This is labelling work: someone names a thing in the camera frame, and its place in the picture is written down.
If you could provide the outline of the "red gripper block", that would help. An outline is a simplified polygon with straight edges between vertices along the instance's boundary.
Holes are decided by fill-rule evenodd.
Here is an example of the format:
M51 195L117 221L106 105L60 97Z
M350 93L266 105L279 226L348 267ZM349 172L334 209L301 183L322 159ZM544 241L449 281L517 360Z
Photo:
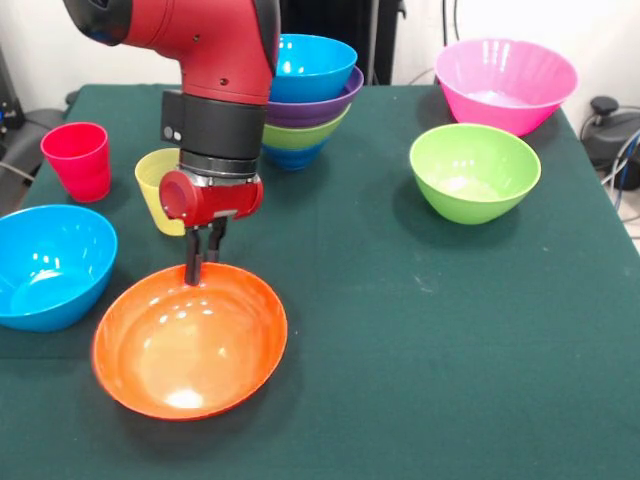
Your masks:
M254 214L264 197L258 175L250 179L199 177L186 170L165 174L159 186L161 206L167 217L184 223L187 241L185 283L200 283L202 256L198 228L211 223L206 261L217 263L226 235L228 218L240 219Z

